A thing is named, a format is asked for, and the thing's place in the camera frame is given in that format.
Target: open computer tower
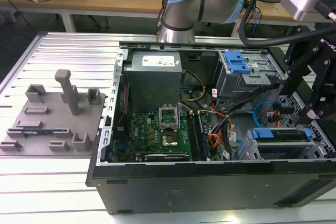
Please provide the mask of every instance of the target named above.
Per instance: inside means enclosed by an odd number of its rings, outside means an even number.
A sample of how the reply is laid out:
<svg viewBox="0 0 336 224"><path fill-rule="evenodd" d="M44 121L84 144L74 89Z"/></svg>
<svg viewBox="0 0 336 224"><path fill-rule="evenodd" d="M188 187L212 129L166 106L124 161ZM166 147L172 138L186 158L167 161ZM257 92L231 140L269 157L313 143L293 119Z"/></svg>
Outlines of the open computer tower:
<svg viewBox="0 0 336 224"><path fill-rule="evenodd" d="M295 125L310 88L279 95L283 58L280 48L121 44L88 173L108 213L301 207L334 188L334 122Z"/></svg>

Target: aluminum extrusion table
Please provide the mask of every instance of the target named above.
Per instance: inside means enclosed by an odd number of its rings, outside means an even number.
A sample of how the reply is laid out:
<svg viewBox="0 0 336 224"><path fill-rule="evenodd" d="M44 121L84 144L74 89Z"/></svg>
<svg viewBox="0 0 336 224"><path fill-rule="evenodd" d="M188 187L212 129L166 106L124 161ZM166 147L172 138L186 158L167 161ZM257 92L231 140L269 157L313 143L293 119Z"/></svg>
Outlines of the aluminum extrusion table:
<svg viewBox="0 0 336 224"><path fill-rule="evenodd" d="M120 41L155 42L155 37L65 33L36 37L0 84L0 139L25 104L29 84L61 90L54 80L59 68L71 71L71 82L79 92L99 87L108 95ZM197 37L196 41L241 45L237 38ZM110 216L96 189L85 185L89 161L0 159L0 223L336 223L336 189L303 208Z"/></svg>

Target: gray power supply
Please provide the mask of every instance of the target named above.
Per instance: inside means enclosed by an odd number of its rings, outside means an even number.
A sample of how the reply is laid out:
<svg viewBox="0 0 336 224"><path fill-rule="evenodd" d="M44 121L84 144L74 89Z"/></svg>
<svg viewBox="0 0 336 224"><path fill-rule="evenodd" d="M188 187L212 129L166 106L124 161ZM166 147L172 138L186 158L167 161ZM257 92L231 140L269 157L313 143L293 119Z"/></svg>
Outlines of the gray power supply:
<svg viewBox="0 0 336 224"><path fill-rule="evenodd" d="M124 73L131 88L133 112L157 112L177 104L182 67L178 52L134 52Z"/></svg>

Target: motherboard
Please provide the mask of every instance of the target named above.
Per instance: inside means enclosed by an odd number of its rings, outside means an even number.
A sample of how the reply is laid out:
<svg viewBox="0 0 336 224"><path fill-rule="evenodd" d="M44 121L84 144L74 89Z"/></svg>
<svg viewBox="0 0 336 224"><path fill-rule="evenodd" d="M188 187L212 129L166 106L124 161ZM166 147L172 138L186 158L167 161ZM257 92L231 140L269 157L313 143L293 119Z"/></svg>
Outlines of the motherboard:
<svg viewBox="0 0 336 224"><path fill-rule="evenodd" d="M165 128L174 124L177 129ZM159 162L167 158L180 161L220 160L218 151L211 150L208 134L212 118L208 113L133 113L129 137L114 140L111 156L114 162Z"/></svg>

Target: floor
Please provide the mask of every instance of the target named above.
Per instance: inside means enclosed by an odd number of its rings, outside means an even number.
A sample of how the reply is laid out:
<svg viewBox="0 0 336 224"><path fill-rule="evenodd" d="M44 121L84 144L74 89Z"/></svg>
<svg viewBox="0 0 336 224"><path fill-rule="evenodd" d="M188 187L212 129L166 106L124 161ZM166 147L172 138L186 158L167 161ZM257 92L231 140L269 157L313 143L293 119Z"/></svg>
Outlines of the floor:
<svg viewBox="0 0 336 224"><path fill-rule="evenodd" d="M62 20L54 14L22 13L36 31L65 31ZM0 82L6 77L18 58L34 39L34 32L24 22L19 13L15 13L17 22L10 24L2 19L0 25ZM120 34L153 34L155 19L110 17L111 27L104 27L104 18L96 17L101 28L95 29L95 23L84 15L74 15L74 23L79 33L120 33ZM201 24L196 24L195 34L200 36L230 37L234 24L211 24L201 31ZM254 24L246 26L249 37L272 38L284 36L287 26L257 25L252 35Z"/></svg>

